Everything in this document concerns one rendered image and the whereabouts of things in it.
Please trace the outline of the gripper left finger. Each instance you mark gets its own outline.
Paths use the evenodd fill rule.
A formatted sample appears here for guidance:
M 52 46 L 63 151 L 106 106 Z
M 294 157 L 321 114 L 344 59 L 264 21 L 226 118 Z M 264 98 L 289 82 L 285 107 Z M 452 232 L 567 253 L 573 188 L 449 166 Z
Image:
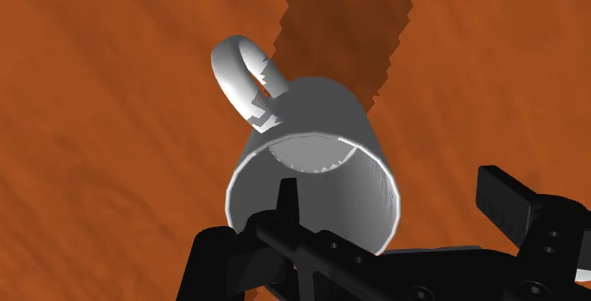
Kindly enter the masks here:
M 296 179 L 281 180 L 277 205 L 253 214 L 240 233 L 199 232 L 175 301 L 244 301 L 265 286 L 280 301 L 398 301 L 379 277 L 379 258 L 328 230 L 299 222 Z

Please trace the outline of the white mug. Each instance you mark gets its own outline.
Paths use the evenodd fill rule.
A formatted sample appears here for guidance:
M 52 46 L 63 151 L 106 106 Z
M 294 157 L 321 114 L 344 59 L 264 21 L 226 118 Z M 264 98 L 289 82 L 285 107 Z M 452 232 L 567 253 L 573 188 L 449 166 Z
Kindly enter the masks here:
M 241 232 L 252 214 L 275 208 L 280 181 L 294 178 L 304 227 L 382 253 L 396 233 L 401 199 L 356 96 L 331 79 L 286 80 L 241 35 L 214 47 L 211 66 L 253 128 L 226 190 L 229 226 Z

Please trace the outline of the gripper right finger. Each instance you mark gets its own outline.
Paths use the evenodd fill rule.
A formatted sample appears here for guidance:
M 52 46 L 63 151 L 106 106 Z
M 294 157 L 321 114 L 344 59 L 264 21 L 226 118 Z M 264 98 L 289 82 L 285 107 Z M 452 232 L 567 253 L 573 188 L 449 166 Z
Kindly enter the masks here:
M 519 248 L 527 269 L 560 281 L 591 281 L 591 211 L 583 204 L 538 194 L 497 166 L 481 166 L 476 206 Z

